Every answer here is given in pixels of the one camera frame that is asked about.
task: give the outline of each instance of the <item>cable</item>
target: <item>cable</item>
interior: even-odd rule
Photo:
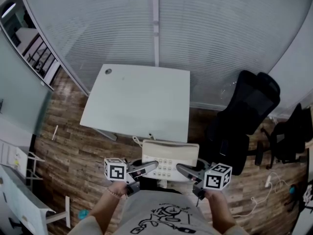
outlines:
[[[278,180],[279,180],[278,183],[275,185],[275,189],[274,189],[274,190],[275,190],[275,193],[277,193],[276,188],[277,188],[277,185],[278,185],[278,184],[279,184],[279,189],[281,188],[281,182],[284,182],[287,186],[290,186],[289,184],[287,184],[287,182],[286,182],[285,180],[280,179],[280,177],[278,176],[278,174],[277,174],[276,172],[271,172],[271,173],[268,175],[268,178],[269,178],[269,176],[270,176],[271,174],[275,174],[276,177],[277,177]],[[269,189],[268,194],[267,194],[267,196],[266,196],[265,199],[261,200],[260,202],[256,202],[255,198],[252,197],[252,198],[251,198],[251,201],[252,201],[253,203],[255,203],[255,206],[253,207],[252,211],[251,211],[250,213],[246,214],[246,215],[234,215],[233,217],[247,217],[247,216],[249,216],[249,215],[251,215],[251,214],[253,213],[253,211],[254,211],[255,208],[258,206],[258,204],[261,204],[261,203],[265,202],[265,201],[267,200],[267,198],[268,198],[270,192],[271,192],[272,189],[273,189],[273,184],[272,184],[270,181],[269,181],[268,183],[270,184],[270,189]]]
[[[255,206],[253,207],[252,211],[251,211],[249,214],[247,214],[247,215],[234,215],[233,217],[247,217],[247,216],[249,216],[250,214],[252,214],[253,211],[254,211],[254,209],[258,206],[258,204],[261,204],[262,202],[264,202],[264,201],[267,200],[267,198],[268,198],[270,192],[272,191],[272,189],[273,189],[273,184],[270,182],[270,189],[269,189],[269,192],[268,192],[268,194],[267,194],[267,196],[266,196],[265,199],[261,200],[260,202],[256,202],[255,198],[252,197],[251,200],[252,200],[252,202],[255,203]]]

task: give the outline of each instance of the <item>bracelet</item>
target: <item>bracelet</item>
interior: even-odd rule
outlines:
[[[117,198],[117,199],[120,199],[120,198],[121,198],[121,195],[119,195],[119,194],[117,194],[117,193],[111,191],[109,188],[107,188],[107,191],[108,191],[113,197],[115,197],[115,198]]]

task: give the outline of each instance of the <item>marker cube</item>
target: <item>marker cube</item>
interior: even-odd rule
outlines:
[[[127,181],[127,165],[121,159],[104,159],[104,174],[112,181]]]
[[[231,178],[232,167],[225,164],[217,164],[204,173],[203,188],[222,190],[225,188]]]

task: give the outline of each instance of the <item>glass wall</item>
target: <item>glass wall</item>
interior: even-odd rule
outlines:
[[[30,66],[50,84],[60,64],[45,45],[26,10],[23,0],[6,0],[0,4],[0,22]]]
[[[0,30],[0,118],[38,134],[51,95]]]

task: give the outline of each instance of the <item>ceiling light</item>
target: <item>ceiling light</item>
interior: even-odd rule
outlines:
[[[1,18],[4,18],[7,14],[9,14],[9,12],[14,8],[14,6],[16,5],[16,3],[12,4],[3,14]]]

